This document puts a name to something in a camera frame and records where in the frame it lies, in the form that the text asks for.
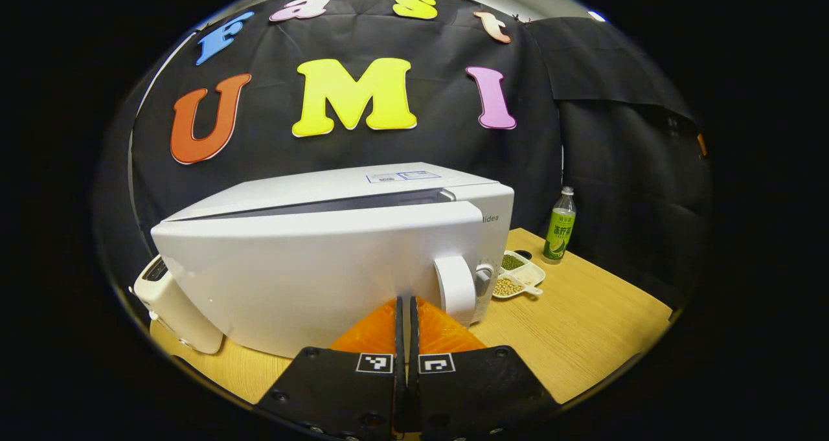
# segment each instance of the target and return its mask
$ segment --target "plastic bottle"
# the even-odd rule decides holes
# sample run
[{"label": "plastic bottle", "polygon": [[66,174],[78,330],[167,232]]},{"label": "plastic bottle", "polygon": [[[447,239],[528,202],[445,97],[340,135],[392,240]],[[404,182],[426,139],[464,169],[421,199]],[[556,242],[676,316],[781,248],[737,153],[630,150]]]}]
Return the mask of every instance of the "plastic bottle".
[{"label": "plastic bottle", "polygon": [[575,203],[571,187],[562,187],[562,198],[553,205],[553,214],[550,219],[550,229],[547,231],[547,242],[544,243],[544,254],[541,259],[545,263],[557,264],[565,256],[569,237],[575,224]]}]

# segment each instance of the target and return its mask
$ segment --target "pink letter i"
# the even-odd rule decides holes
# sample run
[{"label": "pink letter i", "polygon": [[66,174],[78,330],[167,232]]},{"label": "pink letter i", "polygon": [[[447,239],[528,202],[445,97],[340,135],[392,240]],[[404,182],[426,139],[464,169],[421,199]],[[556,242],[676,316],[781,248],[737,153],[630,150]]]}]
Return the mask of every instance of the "pink letter i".
[{"label": "pink letter i", "polygon": [[467,67],[467,73],[475,78],[477,90],[481,94],[483,113],[477,119],[485,128],[515,128],[516,120],[506,110],[501,79],[504,76],[497,70],[485,67]]}]

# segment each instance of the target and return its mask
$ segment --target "black cloth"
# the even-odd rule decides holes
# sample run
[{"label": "black cloth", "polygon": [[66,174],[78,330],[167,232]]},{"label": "black cloth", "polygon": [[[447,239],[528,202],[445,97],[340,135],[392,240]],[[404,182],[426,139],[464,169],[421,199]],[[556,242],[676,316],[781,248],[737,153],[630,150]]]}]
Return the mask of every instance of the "black cloth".
[{"label": "black cloth", "polygon": [[[290,1],[264,1],[196,33],[158,75],[137,118],[157,67],[113,121],[94,204],[104,261],[119,287],[133,284],[155,253],[149,229],[175,211],[241,182],[314,170],[423,161],[496,179],[516,193],[510,228],[544,236],[562,187],[563,142],[565,183],[578,205],[572,252],[669,305],[686,293],[709,198],[705,163],[698,146],[694,154],[690,147],[696,123],[679,93],[612,27],[592,19],[523,24],[472,0],[435,0],[438,17],[430,20],[397,16],[394,0],[331,0],[321,16],[270,22]],[[476,10],[495,14],[512,42],[489,37]],[[196,66],[198,41],[246,11],[255,15],[232,45]],[[376,58],[411,62],[406,93],[416,128],[367,128],[369,104],[347,130],[328,105],[333,131],[294,137],[304,87],[297,67],[319,58],[339,60],[355,79]],[[481,100],[468,66],[504,75],[515,128],[479,124]],[[177,163],[170,154],[174,102],[208,89],[194,125],[195,137],[207,136],[216,84],[240,73],[252,79],[241,91],[230,142],[210,160]],[[666,136],[666,116],[680,120],[678,137]]]}]

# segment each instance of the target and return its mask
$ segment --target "letter m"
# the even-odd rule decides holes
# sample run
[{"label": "letter m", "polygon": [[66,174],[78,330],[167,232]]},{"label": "letter m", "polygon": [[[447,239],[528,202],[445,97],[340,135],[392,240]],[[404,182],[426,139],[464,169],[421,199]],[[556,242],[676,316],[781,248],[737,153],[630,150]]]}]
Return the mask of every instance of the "letter m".
[{"label": "letter m", "polygon": [[305,96],[302,117],[293,125],[296,137],[322,135],[334,130],[334,120],[325,115],[325,102],[349,130],[360,122],[365,106],[373,99],[373,110],[365,124],[376,130],[413,128],[417,117],[409,112],[406,100],[406,71],[408,61],[399,58],[377,58],[362,77],[355,81],[332,58],[302,63],[297,71],[305,75]]}]

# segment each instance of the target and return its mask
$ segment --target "appliance handle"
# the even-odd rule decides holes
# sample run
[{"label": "appliance handle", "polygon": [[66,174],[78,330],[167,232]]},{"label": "appliance handle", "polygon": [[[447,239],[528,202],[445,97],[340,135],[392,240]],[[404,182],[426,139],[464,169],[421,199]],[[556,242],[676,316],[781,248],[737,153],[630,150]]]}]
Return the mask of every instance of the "appliance handle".
[{"label": "appliance handle", "polygon": [[475,284],[461,255],[435,259],[440,287],[440,307],[457,322],[469,327],[475,312]]}]

